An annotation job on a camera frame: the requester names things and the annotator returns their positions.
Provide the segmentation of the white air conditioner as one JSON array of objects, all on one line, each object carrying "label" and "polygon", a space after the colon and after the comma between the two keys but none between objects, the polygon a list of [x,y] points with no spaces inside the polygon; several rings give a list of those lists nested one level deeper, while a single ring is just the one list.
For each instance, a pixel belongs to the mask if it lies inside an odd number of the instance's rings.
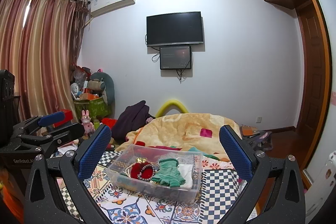
[{"label": "white air conditioner", "polygon": [[91,1],[91,15],[97,17],[134,4],[135,0],[93,0]]}]

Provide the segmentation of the green knitted glove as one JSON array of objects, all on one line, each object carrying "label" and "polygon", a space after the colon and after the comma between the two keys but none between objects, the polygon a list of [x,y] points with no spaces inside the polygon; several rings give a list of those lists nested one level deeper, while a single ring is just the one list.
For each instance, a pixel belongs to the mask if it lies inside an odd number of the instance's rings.
[{"label": "green knitted glove", "polygon": [[179,161],[177,159],[168,158],[159,160],[159,170],[152,177],[152,181],[170,188],[180,187],[185,183],[179,170]]}]

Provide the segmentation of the red box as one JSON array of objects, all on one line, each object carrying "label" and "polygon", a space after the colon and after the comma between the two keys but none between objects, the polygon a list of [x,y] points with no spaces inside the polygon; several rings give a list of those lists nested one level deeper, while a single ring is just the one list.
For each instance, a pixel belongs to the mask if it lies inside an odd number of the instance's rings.
[{"label": "red box", "polygon": [[59,128],[59,127],[63,127],[65,125],[71,124],[71,121],[73,119],[73,113],[71,110],[63,109],[63,110],[60,110],[60,112],[64,114],[64,118],[62,121],[58,121],[54,123],[53,124],[54,128]]}]

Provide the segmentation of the white drawstring pouch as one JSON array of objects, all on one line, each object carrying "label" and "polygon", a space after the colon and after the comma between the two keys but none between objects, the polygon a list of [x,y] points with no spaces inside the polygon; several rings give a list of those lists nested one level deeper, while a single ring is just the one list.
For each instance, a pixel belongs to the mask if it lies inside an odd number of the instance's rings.
[{"label": "white drawstring pouch", "polygon": [[194,166],[192,164],[180,164],[178,166],[178,170],[185,180],[185,183],[182,184],[180,187],[183,189],[191,189],[193,187]]}]

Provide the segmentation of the green cardboard box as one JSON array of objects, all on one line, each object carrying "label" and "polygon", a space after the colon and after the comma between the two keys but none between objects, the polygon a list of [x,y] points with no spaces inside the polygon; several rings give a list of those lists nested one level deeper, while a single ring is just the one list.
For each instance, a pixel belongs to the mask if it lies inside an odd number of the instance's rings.
[{"label": "green cardboard box", "polygon": [[75,100],[74,105],[78,120],[81,120],[83,110],[89,111],[89,116],[92,120],[101,120],[112,114],[112,107],[107,105],[102,97],[94,100]]}]

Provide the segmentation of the brown wooden door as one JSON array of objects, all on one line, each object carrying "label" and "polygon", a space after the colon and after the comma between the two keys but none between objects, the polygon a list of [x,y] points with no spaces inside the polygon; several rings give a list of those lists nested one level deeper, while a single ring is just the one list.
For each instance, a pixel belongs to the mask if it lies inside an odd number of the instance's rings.
[{"label": "brown wooden door", "polygon": [[300,164],[309,164],[327,117],[331,89],[331,53],[325,19],[319,0],[308,0],[296,9],[302,34],[304,81],[302,104],[297,125],[307,153]]}]

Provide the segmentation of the red cushion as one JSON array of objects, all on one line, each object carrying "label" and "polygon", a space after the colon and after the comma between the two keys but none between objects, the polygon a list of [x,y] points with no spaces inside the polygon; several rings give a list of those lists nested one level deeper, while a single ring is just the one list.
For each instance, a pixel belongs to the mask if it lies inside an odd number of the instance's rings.
[{"label": "red cushion", "polygon": [[117,120],[105,117],[101,120],[101,123],[108,126],[110,128],[110,130],[112,130],[114,125],[117,123]]}]

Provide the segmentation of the small wall monitor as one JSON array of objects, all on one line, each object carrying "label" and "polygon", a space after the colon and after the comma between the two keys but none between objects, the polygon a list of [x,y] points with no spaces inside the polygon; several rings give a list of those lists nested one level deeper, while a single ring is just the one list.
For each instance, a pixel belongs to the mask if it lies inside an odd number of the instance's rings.
[{"label": "small wall monitor", "polygon": [[185,70],[192,68],[190,46],[169,46],[159,49],[161,70]]}]

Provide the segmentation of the grey plush toy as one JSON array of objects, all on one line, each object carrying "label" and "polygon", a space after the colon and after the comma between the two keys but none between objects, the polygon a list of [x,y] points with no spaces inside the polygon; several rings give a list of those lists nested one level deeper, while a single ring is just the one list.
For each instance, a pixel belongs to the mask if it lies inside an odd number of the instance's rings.
[{"label": "grey plush toy", "polygon": [[100,92],[107,105],[111,105],[114,102],[114,82],[107,73],[95,72],[91,74],[87,88]]}]

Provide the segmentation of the red velvet pouch gold ribbon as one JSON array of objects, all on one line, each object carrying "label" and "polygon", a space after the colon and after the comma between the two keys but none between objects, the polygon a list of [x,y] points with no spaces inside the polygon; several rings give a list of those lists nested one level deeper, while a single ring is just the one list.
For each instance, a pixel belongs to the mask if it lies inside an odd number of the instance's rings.
[{"label": "red velvet pouch gold ribbon", "polygon": [[156,165],[146,158],[138,157],[134,163],[125,169],[129,178],[149,182],[156,174]]}]

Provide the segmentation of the pink bunny toy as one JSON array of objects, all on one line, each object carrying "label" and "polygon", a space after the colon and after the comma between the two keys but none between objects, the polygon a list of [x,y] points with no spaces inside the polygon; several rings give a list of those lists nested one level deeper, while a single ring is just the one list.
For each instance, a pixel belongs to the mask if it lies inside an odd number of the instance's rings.
[{"label": "pink bunny toy", "polygon": [[81,114],[82,114],[81,123],[84,127],[84,135],[89,138],[95,132],[95,127],[91,122],[91,118],[89,116],[89,110],[82,110]]}]

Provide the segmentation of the clear plastic storage box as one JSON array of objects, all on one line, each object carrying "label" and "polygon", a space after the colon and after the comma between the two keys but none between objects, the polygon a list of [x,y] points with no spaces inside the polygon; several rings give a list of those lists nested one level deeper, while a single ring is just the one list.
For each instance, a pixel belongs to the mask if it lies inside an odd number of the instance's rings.
[{"label": "clear plastic storage box", "polygon": [[201,187],[200,152],[132,144],[106,169],[114,186],[151,197],[193,203]]}]

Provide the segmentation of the bag on floor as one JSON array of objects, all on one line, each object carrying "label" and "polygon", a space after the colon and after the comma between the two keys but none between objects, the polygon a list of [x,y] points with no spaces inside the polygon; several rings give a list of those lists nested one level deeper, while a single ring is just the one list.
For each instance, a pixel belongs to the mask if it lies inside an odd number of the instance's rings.
[{"label": "bag on floor", "polygon": [[256,127],[240,126],[242,138],[255,150],[271,151],[273,149],[272,132],[259,130]]}]

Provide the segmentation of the striped pink gold curtain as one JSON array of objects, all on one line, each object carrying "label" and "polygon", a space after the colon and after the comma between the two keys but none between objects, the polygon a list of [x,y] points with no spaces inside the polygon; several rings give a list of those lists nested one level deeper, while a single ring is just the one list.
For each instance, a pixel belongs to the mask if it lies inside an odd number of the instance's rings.
[{"label": "striped pink gold curtain", "polygon": [[15,76],[22,120],[76,112],[70,86],[87,15],[87,0],[1,0],[1,69]]}]

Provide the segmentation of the yellow plush arch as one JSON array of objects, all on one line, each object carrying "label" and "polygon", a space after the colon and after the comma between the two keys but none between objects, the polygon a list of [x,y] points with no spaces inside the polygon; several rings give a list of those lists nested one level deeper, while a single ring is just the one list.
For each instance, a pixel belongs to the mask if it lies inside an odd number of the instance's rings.
[{"label": "yellow plush arch", "polygon": [[165,116],[171,109],[178,110],[182,114],[188,113],[187,108],[180,101],[168,100],[159,108],[155,117],[158,118],[158,117]]}]

